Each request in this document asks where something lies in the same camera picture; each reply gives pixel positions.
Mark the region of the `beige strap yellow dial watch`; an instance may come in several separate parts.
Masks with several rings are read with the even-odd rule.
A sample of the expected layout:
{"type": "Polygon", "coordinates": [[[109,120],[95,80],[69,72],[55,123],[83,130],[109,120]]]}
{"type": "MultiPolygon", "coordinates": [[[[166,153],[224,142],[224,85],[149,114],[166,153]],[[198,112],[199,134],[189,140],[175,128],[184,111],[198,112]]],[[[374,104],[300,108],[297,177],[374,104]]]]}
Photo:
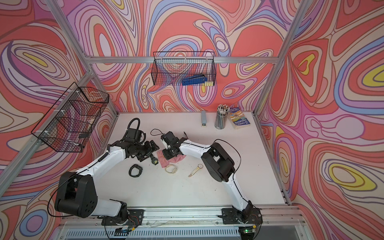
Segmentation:
{"type": "Polygon", "coordinates": [[[203,169],[204,166],[202,164],[198,164],[198,166],[189,174],[189,178],[192,177],[196,172],[203,169]]]}

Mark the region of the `small black looped watch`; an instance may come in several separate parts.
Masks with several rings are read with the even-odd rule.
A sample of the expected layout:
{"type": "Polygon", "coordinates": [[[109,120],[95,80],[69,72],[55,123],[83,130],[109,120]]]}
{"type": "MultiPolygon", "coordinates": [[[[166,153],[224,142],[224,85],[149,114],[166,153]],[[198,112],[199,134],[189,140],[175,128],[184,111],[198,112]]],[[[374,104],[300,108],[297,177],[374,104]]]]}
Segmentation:
{"type": "Polygon", "coordinates": [[[129,169],[129,176],[132,178],[138,178],[142,175],[142,173],[143,168],[138,164],[132,165],[129,169]]]}

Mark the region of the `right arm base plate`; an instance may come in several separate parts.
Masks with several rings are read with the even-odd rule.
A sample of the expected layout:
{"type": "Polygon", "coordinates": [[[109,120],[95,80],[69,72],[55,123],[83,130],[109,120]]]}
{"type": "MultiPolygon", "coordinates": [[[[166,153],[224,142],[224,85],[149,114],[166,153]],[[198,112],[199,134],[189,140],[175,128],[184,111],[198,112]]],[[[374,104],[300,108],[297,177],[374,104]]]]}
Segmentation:
{"type": "Polygon", "coordinates": [[[252,207],[245,213],[235,208],[223,208],[218,217],[222,219],[224,225],[252,224],[258,226],[263,223],[261,211],[255,207],[252,207]]]}

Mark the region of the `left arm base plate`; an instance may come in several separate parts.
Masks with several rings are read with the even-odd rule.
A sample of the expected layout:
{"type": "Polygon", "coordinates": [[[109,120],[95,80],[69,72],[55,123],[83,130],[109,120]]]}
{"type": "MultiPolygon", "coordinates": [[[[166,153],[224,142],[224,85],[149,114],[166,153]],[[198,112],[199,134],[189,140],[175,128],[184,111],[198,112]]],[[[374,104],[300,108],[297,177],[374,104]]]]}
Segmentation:
{"type": "Polygon", "coordinates": [[[138,227],[144,219],[144,209],[123,210],[115,217],[105,217],[102,219],[102,226],[129,226],[138,227]]]}

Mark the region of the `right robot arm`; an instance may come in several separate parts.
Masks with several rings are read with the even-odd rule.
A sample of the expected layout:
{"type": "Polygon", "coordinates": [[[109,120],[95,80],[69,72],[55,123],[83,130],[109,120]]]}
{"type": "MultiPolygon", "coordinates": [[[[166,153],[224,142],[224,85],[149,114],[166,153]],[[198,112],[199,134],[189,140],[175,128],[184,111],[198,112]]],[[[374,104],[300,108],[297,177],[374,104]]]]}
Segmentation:
{"type": "Polygon", "coordinates": [[[227,219],[240,223],[248,221],[254,205],[245,197],[238,184],[234,160],[219,143],[198,144],[187,138],[179,139],[172,132],[161,135],[161,140],[165,146],[162,152],[167,160],[181,155],[201,159],[211,177],[224,184],[232,200],[233,212],[227,219]]]}

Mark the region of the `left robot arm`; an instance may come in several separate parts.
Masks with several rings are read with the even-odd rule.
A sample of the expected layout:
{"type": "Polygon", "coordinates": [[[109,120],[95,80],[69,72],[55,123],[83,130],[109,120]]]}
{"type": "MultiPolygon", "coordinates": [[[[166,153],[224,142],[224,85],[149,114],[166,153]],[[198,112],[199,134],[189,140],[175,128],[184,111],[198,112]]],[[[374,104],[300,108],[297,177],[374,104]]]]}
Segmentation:
{"type": "Polygon", "coordinates": [[[154,141],[146,139],[146,133],[128,126],[121,140],[107,146],[103,155],[76,172],[64,173],[59,181],[55,210],[70,216],[87,218],[96,216],[112,218],[119,225],[129,218],[127,204],[118,200],[99,199],[96,183],[114,166],[127,158],[144,161],[159,150],[154,141]]]}

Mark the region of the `beige looped watch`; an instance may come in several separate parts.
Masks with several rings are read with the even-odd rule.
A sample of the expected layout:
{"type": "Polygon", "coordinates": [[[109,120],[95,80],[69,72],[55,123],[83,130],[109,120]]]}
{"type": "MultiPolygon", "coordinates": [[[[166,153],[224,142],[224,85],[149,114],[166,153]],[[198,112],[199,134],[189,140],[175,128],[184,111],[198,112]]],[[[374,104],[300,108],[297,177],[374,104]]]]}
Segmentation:
{"type": "Polygon", "coordinates": [[[178,170],[178,168],[173,164],[169,164],[165,167],[165,171],[168,174],[175,174],[177,172],[177,170],[178,170]]]}

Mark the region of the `pink cloth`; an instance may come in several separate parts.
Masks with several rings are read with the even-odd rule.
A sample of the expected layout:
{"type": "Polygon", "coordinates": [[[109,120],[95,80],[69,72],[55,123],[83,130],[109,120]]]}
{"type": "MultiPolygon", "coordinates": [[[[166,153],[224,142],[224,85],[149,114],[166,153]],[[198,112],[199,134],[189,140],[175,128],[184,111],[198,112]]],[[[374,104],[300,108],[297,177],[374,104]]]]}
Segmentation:
{"type": "Polygon", "coordinates": [[[160,163],[162,168],[165,168],[170,164],[178,163],[186,157],[185,155],[178,155],[176,157],[171,158],[170,160],[167,160],[165,158],[162,150],[157,151],[157,156],[158,156],[158,160],[159,160],[159,163],[160,163]]]}

